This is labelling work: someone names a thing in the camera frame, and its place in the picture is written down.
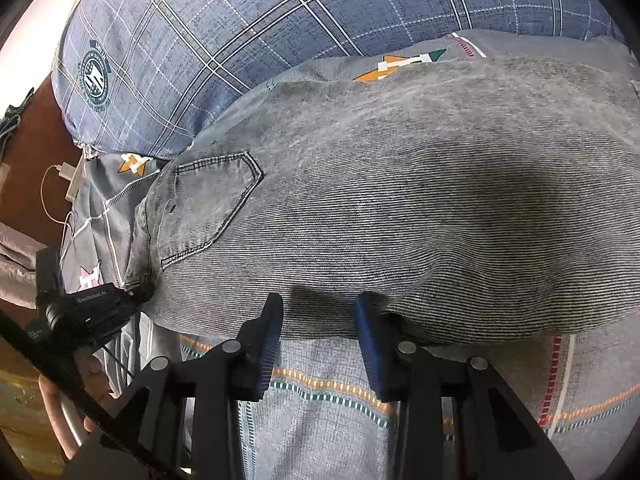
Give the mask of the person's left hand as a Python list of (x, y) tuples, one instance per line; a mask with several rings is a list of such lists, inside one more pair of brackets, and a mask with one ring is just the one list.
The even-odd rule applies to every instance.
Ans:
[[(110, 410), (115, 397), (101, 362), (80, 351), (75, 354), (75, 361), (85, 392), (102, 408)], [(38, 377), (38, 386), (56, 440), (66, 460), (71, 460), (80, 448), (78, 437), (84, 432), (93, 432), (96, 423), (88, 416), (80, 419), (80, 411), (46, 376)]]

